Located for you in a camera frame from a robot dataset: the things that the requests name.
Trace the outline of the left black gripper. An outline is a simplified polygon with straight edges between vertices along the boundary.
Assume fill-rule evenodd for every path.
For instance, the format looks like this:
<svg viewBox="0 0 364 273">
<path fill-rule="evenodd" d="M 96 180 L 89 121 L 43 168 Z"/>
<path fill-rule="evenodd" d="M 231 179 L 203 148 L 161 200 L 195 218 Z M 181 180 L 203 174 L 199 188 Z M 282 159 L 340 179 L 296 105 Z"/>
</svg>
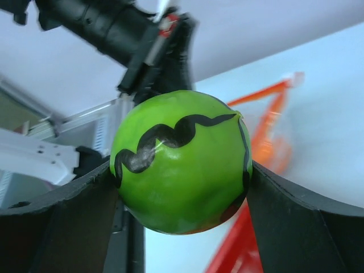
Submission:
<svg viewBox="0 0 364 273">
<path fill-rule="evenodd" d="M 189 48 L 196 25 L 189 14 L 172 12 L 149 26 L 118 90 L 143 102 L 158 94 L 193 89 Z"/>
</svg>

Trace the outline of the toy orange tangerine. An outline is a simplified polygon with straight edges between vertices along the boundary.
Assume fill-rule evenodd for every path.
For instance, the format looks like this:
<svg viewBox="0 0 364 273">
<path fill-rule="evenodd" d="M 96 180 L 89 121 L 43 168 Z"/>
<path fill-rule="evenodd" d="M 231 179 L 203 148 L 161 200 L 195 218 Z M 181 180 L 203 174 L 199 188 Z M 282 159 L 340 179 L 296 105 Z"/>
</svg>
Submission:
<svg viewBox="0 0 364 273">
<path fill-rule="evenodd" d="M 291 161 L 292 146 L 283 137 L 272 140 L 265 136 L 252 142 L 252 156 L 260 165 L 282 174 Z"/>
</svg>

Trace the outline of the clear zip top bag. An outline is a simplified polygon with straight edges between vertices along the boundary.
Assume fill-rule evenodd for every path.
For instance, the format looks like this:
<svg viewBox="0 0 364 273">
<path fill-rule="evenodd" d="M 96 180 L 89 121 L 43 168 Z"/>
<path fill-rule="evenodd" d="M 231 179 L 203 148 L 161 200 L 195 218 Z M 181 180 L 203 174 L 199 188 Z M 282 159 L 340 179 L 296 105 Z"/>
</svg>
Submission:
<svg viewBox="0 0 364 273">
<path fill-rule="evenodd" d="M 274 99 L 261 115 L 256 127 L 250 130 L 252 142 L 263 137 L 269 137 L 272 140 L 283 137 L 288 142 L 287 136 L 278 129 L 277 121 L 282 116 L 288 92 L 299 86 L 303 80 L 304 73 L 295 72 L 276 84 L 229 102 L 231 107 L 237 107 L 274 95 Z M 210 262 L 207 272 L 264 272 L 247 199 L 240 208 L 235 223 Z"/>
</svg>

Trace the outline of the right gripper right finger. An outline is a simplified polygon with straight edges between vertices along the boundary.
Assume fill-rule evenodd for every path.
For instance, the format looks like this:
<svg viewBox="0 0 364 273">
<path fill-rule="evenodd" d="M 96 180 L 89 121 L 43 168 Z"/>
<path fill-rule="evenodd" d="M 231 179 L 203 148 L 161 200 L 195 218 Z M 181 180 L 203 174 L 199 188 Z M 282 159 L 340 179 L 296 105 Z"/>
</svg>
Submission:
<svg viewBox="0 0 364 273">
<path fill-rule="evenodd" d="M 264 272 L 363 272 L 363 208 L 258 163 L 247 202 Z"/>
</svg>

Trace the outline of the toy whole watermelon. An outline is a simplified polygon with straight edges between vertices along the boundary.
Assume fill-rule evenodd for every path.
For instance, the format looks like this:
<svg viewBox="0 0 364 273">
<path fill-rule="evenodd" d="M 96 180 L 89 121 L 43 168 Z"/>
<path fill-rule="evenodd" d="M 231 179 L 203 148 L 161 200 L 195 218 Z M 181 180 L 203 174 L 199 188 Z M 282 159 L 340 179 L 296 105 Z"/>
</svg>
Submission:
<svg viewBox="0 0 364 273">
<path fill-rule="evenodd" d="M 253 164 L 242 114 L 205 93 L 179 90 L 135 106 L 111 148 L 110 170 L 146 228 L 193 234 L 242 205 Z"/>
</svg>

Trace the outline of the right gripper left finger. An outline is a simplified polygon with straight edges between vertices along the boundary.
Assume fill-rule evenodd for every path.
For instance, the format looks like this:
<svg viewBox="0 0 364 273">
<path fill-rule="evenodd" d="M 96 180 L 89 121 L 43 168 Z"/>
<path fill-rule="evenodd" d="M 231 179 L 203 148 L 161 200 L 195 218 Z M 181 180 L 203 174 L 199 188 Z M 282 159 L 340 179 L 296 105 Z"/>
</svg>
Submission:
<svg viewBox="0 0 364 273">
<path fill-rule="evenodd" d="M 102 272 L 117 189 L 109 163 L 1 210 L 1 272 Z"/>
</svg>

